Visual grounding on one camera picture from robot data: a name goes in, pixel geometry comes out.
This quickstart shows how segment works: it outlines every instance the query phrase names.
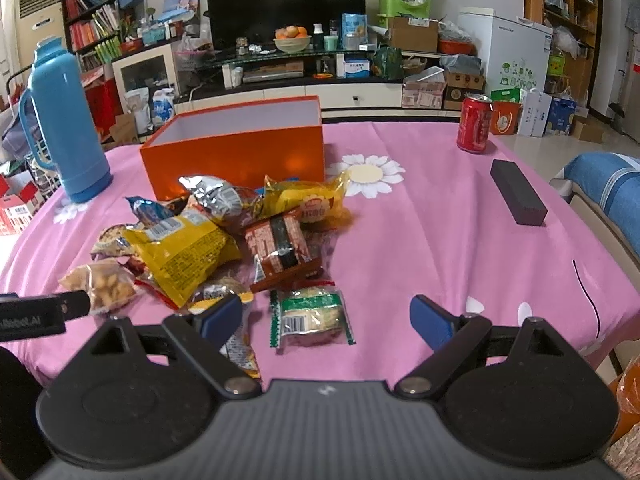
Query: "blue striped fabric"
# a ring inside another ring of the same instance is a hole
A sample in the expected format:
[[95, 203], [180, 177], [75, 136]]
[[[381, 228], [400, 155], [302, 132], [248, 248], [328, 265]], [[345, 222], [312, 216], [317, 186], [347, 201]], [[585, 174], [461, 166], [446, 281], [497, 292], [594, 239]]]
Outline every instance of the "blue striped fabric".
[[640, 254], [640, 159], [617, 153], [583, 153], [569, 162], [563, 173], [600, 205]]

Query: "red soda can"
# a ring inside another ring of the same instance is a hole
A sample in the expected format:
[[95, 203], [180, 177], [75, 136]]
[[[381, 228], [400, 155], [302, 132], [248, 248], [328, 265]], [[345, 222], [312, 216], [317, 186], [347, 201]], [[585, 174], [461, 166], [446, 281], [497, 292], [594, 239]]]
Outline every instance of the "red soda can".
[[491, 122], [491, 103], [491, 99], [481, 94], [470, 94], [465, 98], [457, 140], [461, 150], [482, 153], [486, 149]]

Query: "screw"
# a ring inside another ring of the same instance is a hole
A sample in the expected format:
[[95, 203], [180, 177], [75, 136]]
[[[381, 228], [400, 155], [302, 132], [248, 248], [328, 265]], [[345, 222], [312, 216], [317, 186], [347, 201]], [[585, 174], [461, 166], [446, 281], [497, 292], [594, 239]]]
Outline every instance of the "screw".
[[251, 377], [232, 377], [225, 382], [225, 390], [234, 395], [250, 394], [255, 387], [256, 383]]
[[431, 390], [431, 381], [424, 377], [405, 377], [399, 386], [406, 394], [418, 395]]

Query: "yellow flower center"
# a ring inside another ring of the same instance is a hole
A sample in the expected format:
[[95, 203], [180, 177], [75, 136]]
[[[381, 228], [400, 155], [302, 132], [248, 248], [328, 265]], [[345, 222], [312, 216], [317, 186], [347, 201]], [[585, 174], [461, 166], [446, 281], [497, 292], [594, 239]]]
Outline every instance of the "yellow flower center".
[[356, 164], [349, 168], [351, 180], [358, 184], [373, 184], [385, 176], [382, 169], [371, 164]]

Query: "blue thermos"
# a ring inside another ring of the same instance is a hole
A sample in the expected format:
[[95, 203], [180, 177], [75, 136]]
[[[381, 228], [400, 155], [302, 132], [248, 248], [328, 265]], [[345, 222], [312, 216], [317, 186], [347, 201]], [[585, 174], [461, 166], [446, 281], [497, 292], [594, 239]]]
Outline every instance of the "blue thermos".
[[[24, 113], [28, 99], [33, 99], [51, 162], [42, 160], [29, 134]], [[36, 162], [58, 172], [72, 202], [87, 202], [111, 183], [111, 169], [95, 131], [78, 62], [62, 47], [60, 38], [38, 43], [18, 113]]]

